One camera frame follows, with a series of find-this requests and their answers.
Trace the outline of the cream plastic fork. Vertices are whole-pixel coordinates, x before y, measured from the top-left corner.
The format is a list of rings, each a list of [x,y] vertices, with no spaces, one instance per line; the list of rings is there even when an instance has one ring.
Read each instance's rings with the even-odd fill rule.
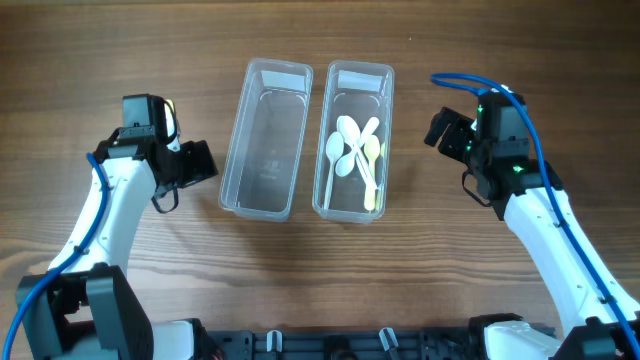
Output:
[[[169,110],[171,112],[172,119],[174,121],[177,121],[177,116],[176,116],[176,112],[175,112],[174,103],[170,99],[165,99],[165,103],[166,103],[166,105],[168,106],[168,108],[169,108]]]

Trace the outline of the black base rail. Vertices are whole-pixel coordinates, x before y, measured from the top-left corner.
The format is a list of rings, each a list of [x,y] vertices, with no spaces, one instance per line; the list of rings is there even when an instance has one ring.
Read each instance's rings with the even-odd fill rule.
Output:
[[[208,331],[197,359],[548,359],[561,342],[550,327],[515,314],[473,318],[468,326],[396,330]]]

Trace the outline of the clear plastic container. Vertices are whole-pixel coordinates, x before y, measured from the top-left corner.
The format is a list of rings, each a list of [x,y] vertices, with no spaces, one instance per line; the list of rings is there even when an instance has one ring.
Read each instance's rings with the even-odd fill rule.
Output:
[[[312,82],[306,64],[249,62],[221,180],[221,208],[255,220],[287,221]]]
[[[320,126],[312,205],[323,218],[334,221],[370,223],[385,211],[388,187],[389,150],[392,129],[394,71],[385,64],[335,61],[330,64]],[[329,171],[325,154],[327,139],[334,131],[344,138],[343,155],[334,165],[331,201],[324,209]],[[376,206],[364,207],[365,190],[373,179],[364,155],[371,135],[380,141],[376,160]]]

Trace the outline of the cream plastic spoon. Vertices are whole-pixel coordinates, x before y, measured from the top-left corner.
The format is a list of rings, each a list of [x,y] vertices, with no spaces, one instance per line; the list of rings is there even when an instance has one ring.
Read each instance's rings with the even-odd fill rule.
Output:
[[[368,162],[368,168],[373,179],[373,185],[368,185],[365,190],[364,207],[367,211],[373,211],[376,206],[376,160],[380,156],[381,145],[376,135],[371,135],[364,145],[364,155]]]

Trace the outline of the right clear plastic container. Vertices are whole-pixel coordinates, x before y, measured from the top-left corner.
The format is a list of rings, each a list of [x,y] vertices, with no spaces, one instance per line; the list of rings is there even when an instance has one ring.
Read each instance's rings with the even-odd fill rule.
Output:
[[[312,205],[323,218],[334,221],[370,223],[385,211],[388,187],[389,150],[392,129],[394,71],[385,64],[335,61],[330,64],[320,126]],[[331,201],[324,209],[329,171],[325,154],[327,139],[334,131],[344,138],[343,155],[334,165]],[[380,141],[376,160],[376,206],[364,207],[365,190],[373,179],[364,155],[371,135]]]

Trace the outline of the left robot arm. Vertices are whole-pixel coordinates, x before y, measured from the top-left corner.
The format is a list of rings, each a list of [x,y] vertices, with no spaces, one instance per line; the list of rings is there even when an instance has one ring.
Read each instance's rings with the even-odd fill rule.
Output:
[[[22,278],[2,356],[23,330],[36,359],[222,359],[197,319],[152,323],[127,278],[148,205],[217,175],[205,141],[181,142],[172,101],[122,100],[123,124],[88,153],[89,194],[63,249],[41,275]]]

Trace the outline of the left clear plastic container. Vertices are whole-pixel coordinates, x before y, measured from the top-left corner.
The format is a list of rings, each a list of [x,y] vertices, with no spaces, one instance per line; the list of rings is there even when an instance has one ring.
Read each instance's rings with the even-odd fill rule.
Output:
[[[287,221],[312,82],[306,64],[249,62],[221,180],[221,208],[255,220]]]

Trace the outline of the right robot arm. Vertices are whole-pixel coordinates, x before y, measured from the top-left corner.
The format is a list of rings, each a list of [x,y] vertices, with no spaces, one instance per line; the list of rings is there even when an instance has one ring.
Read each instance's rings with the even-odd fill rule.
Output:
[[[487,91],[469,118],[448,107],[434,115],[427,145],[465,165],[477,190],[525,246],[556,306],[563,339],[514,314],[474,317],[468,351],[477,359],[636,359],[639,303],[614,279],[571,208],[564,184],[530,155],[526,104]]]

